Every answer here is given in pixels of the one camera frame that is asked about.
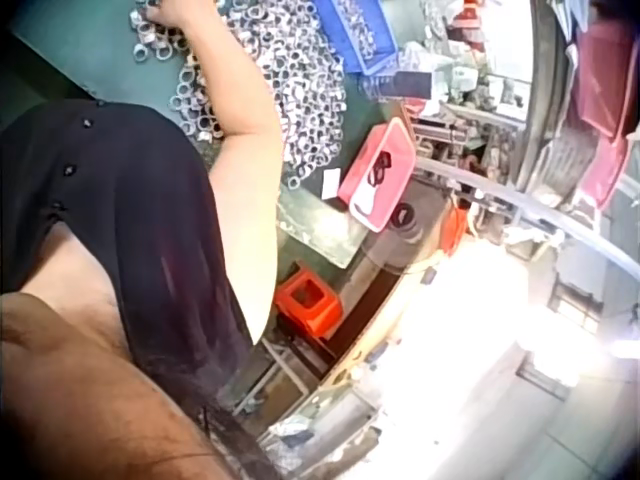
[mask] pile of metal rings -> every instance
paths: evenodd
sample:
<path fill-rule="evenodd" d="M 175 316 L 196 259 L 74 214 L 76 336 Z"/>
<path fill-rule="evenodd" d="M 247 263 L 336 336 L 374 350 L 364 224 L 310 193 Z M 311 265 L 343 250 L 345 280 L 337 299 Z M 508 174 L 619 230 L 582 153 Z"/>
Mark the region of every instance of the pile of metal rings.
<path fill-rule="evenodd" d="M 169 45 L 172 54 L 186 54 L 176 95 L 169 101 L 170 108 L 183 118 L 183 131 L 199 141 L 222 138 L 205 78 L 184 36 L 159 25 L 148 30 L 144 20 L 134 26 L 134 13 L 138 12 L 131 12 L 131 25 L 140 39 L 134 47 L 136 61 L 146 60 L 149 47 L 159 59 L 165 59 L 165 52 L 159 56 L 157 46 Z M 295 190 L 340 153 L 347 109 L 342 58 L 322 32 L 316 7 L 309 0 L 233 0 L 223 19 L 271 87 L 285 145 L 282 180 Z M 136 55 L 139 46 L 147 50 L 141 60 Z"/>
<path fill-rule="evenodd" d="M 375 36 L 364 19 L 358 0 L 337 0 L 336 4 L 351 30 L 351 37 L 358 42 L 360 55 L 365 60 L 371 60 L 376 54 Z"/>

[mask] black shirt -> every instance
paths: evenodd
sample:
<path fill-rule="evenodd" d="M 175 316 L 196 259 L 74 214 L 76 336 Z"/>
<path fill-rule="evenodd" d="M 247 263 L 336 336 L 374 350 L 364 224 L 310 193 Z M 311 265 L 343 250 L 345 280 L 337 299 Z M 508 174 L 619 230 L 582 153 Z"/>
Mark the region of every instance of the black shirt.
<path fill-rule="evenodd" d="M 134 362 L 193 418 L 251 347 L 195 148 L 151 109 L 67 100 L 2 132 L 0 162 L 2 292 L 65 222 L 111 279 Z"/>

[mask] silver metal part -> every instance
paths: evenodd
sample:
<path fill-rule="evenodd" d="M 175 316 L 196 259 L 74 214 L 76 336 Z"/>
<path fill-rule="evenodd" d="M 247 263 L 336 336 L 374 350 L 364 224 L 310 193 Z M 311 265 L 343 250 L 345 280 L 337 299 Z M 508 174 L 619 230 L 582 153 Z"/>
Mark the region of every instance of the silver metal part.
<path fill-rule="evenodd" d="M 187 67 L 195 67 L 196 65 L 198 65 L 198 59 L 196 58 L 195 53 L 193 53 L 191 50 L 189 50 L 189 53 L 187 53 L 187 58 L 184 64 Z"/>
<path fill-rule="evenodd" d="M 173 56 L 173 47 L 168 43 L 156 49 L 156 58 L 161 62 L 169 60 Z"/>
<path fill-rule="evenodd" d="M 287 180 L 287 188 L 289 190 L 296 190 L 300 188 L 301 185 L 302 182 L 298 177 L 289 177 L 289 179 Z"/>
<path fill-rule="evenodd" d="M 187 137 L 190 137 L 191 135 L 196 133 L 196 124 L 188 120 L 180 122 L 180 128 Z"/>
<path fill-rule="evenodd" d="M 182 98 L 177 95 L 174 95 L 169 99 L 169 108 L 174 112 L 179 112 L 184 108 L 184 102 Z"/>
<path fill-rule="evenodd" d="M 337 0 L 340 14 L 349 27 L 351 38 L 357 40 L 360 55 L 370 60 L 376 53 L 375 36 L 364 18 L 364 12 L 356 0 Z"/>
<path fill-rule="evenodd" d="M 192 83 L 196 79 L 196 69 L 193 67 L 182 67 L 178 75 L 180 83 Z"/>
<path fill-rule="evenodd" d="M 211 143 L 213 141 L 213 135 L 211 134 L 211 132 L 206 132 L 202 130 L 198 133 L 198 136 L 196 137 L 196 139 L 199 142 Z"/>
<path fill-rule="evenodd" d="M 142 18 L 142 14 L 139 10 L 135 9 L 129 12 L 129 25 L 131 25 L 133 30 L 138 31 L 138 25 L 142 22 L 144 22 L 144 18 Z"/>
<path fill-rule="evenodd" d="M 324 35 L 312 0 L 230 0 L 226 4 L 229 10 L 223 21 L 271 87 L 285 143 L 285 171 L 293 178 L 285 183 L 299 188 L 304 178 L 340 153 L 347 108 L 343 61 Z M 142 20 L 137 33 L 157 58 L 167 60 L 177 52 L 185 55 L 176 95 L 169 101 L 171 109 L 184 118 L 185 132 L 223 138 L 204 89 L 206 79 L 182 32 Z M 368 40 L 361 27 L 363 39 Z M 171 52 L 164 50 L 167 44 Z"/>
<path fill-rule="evenodd" d="M 138 39 L 141 44 L 151 46 L 156 41 L 156 34 L 154 32 L 139 33 Z"/>
<path fill-rule="evenodd" d="M 133 59 L 138 62 L 144 62 L 149 58 L 149 49 L 141 43 L 136 43 L 133 47 Z"/>
<path fill-rule="evenodd" d="M 178 92 L 179 97 L 187 98 L 191 96 L 191 93 L 193 93 L 193 87 L 190 83 L 181 82 L 178 84 L 176 92 Z"/>
<path fill-rule="evenodd" d="M 208 115 L 199 117 L 196 125 L 203 132 L 213 132 L 213 119 Z"/>
<path fill-rule="evenodd" d="M 213 122 L 213 138 L 219 139 L 224 137 L 224 132 L 222 131 L 222 127 L 218 123 L 217 120 Z"/>
<path fill-rule="evenodd" d="M 603 255 L 629 273 L 633 278 L 640 281 L 640 264 L 627 255 L 627 253 L 594 232 L 591 228 L 585 227 L 558 210 L 543 205 L 530 195 L 525 195 L 497 182 L 481 177 L 480 175 L 475 175 L 467 170 L 452 167 L 445 163 L 426 159 L 421 156 L 418 156 L 416 168 L 477 188 L 485 194 L 500 198 L 522 209 L 523 215 L 529 218 L 544 220 L 554 225 L 566 234 Z"/>
<path fill-rule="evenodd" d="M 187 42 L 187 38 L 184 35 L 176 37 L 173 41 L 173 48 L 179 52 L 186 52 L 189 50 L 189 42 Z"/>

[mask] white paper label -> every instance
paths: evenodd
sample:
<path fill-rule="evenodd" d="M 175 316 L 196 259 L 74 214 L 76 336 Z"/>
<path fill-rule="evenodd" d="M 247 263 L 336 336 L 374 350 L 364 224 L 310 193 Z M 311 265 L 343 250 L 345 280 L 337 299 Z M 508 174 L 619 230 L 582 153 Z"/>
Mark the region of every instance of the white paper label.
<path fill-rule="evenodd" d="M 338 196 L 340 187 L 340 169 L 328 168 L 322 172 L 322 199 L 329 200 Z"/>

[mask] woman's arm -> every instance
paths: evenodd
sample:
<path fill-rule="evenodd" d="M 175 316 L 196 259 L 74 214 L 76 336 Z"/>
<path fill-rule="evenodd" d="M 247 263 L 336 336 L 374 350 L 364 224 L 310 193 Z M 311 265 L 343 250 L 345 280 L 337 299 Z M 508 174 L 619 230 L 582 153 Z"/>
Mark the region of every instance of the woman's arm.
<path fill-rule="evenodd" d="M 282 136 L 271 92 L 213 0 L 163 0 L 150 20 L 179 27 L 205 78 L 226 138 L 209 178 L 216 197 L 227 275 L 257 341 L 267 321 L 277 266 L 276 204 Z"/>

